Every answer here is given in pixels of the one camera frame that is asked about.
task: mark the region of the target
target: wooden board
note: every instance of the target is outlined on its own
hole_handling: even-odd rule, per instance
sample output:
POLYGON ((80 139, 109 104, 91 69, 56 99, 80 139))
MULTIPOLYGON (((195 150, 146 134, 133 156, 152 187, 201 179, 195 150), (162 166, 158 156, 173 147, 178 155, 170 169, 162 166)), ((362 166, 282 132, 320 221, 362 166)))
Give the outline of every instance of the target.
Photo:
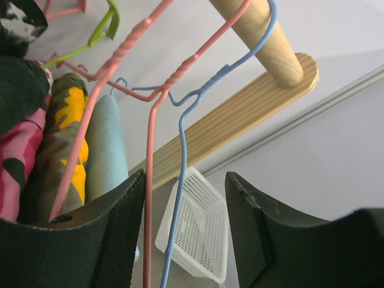
MULTIPOLYGON (((265 72, 186 129, 188 166, 198 163, 316 86, 319 70, 315 60, 304 53, 296 56, 304 71, 304 78, 298 86, 283 89, 265 72)), ((181 145, 177 136, 154 154, 154 189, 178 176, 180 166, 181 145)), ((130 174, 140 168, 145 168, 145 160, 131 169, 130 174)))

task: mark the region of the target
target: basket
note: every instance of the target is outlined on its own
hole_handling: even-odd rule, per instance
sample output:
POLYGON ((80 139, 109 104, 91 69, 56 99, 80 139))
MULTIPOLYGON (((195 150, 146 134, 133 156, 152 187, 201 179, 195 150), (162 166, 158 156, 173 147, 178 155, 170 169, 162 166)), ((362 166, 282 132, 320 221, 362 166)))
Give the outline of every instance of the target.
MULTIPOLYGON (((173 186, 155 246, 163 253, 175 205, 173 186)), ((227 273, 229 221, 220 193, 193 167, 185 175, 172 260, 195 277, 223 283, 227 273)))

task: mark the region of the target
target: floor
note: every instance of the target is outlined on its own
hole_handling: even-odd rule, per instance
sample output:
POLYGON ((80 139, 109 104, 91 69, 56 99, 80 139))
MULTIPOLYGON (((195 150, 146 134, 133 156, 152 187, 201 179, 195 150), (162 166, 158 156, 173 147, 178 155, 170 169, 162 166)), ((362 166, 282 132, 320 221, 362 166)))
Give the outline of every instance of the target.
MULTIPOLYGON (((164 254, 155 247, 155 238, 158 228, 167 206, 170 192, 176 180, 169 181, 157 188, 153 193, 152 207, 152 287, 159 287, 161 274, 163 272, 164 254)), ((138 246, 140 257, 133 267, 131 288, 142 287, 143 272, 143 223, 140 228, 138 246)), ((172 262, 169 272, 167 288, 218 288, 218 284, 210 279, 196 278, 183 270, 179 265, 172 262)))

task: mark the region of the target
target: yellow patterned garment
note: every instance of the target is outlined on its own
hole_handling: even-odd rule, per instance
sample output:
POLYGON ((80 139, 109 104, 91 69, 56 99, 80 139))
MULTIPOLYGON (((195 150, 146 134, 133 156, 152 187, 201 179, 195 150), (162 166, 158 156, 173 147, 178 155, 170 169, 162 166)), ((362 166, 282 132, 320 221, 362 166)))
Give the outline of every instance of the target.
MULTIPOLYGON (((26 187, 34 201, 35 221, 49 218, 87 102, 88 92, 79 75, 65 74, 54 81, 43 141, 36 156, 33 177, 26 187)), ((84 140, 63 213, 84 205, 87 159, 88 145, 84 140)))

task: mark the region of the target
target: black fabric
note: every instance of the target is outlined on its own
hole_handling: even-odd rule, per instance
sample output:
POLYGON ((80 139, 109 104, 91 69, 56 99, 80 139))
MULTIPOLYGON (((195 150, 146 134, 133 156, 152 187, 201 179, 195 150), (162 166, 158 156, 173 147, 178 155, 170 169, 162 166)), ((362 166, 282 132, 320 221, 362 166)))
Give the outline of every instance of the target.
POLYGON ((0 56, 0 137, 33 114, 48 92, 49 82, 37 64, 0 56))
POLYGON ((144 195, 140 170, 51 223, 0 220, 0 287, 129 287, 144 195))
POLYGON ((0 55, 23 58, 47 27, 34 0, 0 0, 0 55))
POLYGON ((384 209, 329 222, 235 172, 227 173, 225 189, 240 288, 384 287, 384 209))

